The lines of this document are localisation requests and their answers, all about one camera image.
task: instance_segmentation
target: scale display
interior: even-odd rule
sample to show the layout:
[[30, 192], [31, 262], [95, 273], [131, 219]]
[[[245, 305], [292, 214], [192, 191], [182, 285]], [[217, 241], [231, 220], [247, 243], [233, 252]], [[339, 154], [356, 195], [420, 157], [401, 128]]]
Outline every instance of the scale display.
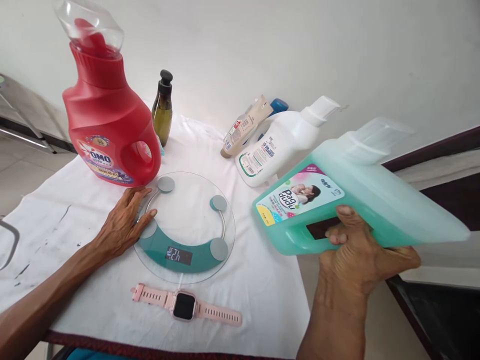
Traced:
[[190, 251], [169, 246], [166, 250], [165, 259], [190, 266], [192, 264], [192, 255], [193, 253]]

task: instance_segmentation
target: teal detergent jug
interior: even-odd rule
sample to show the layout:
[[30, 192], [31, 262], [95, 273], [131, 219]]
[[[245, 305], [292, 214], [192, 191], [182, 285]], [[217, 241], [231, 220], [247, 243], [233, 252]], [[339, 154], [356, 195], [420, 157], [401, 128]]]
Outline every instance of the teal detergent jug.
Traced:
[[336, 249], [326, 238], [314, 239], [307, 225], [336, 217], [337, 205], [354, 208], [384, 248], [467, 240], [460, 220], [380, 165], [410, 134], [378, 117], [323, 142], [255, 199], [254, 217], [283, 255]]

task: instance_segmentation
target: red detergent bottle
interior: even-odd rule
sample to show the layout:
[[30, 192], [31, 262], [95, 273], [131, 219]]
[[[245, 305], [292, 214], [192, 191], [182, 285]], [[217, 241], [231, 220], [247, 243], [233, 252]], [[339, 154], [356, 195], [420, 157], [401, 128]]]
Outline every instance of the red detergent bottle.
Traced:
[[78, 70], [76, 85], [62, 94], [73, 146], [100, 179], [148, 184], [160, 168], [160, 147], [149, 108], [125, 78], [123, 30], [87, 0], [59, 0], [53, 7]]

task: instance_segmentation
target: white detergent bottle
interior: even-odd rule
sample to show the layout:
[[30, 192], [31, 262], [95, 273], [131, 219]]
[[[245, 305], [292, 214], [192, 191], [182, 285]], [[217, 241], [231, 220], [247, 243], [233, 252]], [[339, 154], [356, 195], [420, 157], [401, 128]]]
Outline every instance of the white detergent bottle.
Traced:
[[270, 128], [257, 142], [235, 157], [241, 178], [251, 187], [263, 184], [296, 153], [311, 149], [319, 137], [320, 126], [340, 105], [322, 96], [301, 112], [284, 111], [268, 118]]

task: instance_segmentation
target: clear bottle cap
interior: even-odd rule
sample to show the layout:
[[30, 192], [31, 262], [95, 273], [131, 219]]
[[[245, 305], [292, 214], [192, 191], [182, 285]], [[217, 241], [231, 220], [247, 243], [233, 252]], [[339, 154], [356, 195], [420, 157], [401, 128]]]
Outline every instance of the clear bottle cap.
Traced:
[[390, 155], [395, 144], [408, 138], [414, 131], [387, 117], [376, 117], [357, 131], [349, 131], [338, 138], [342, 150], [363, 164], [378, 163]]
[[312, 105], [300, 112], [300, 116], [315, 127], [323, 125], [340, 105], [327, 96], [320, 96]]
[[124, 31], [106, 9], [89, 0], [54, 0], [53, 9], [77, 50], [99, 58], [119, 56]]

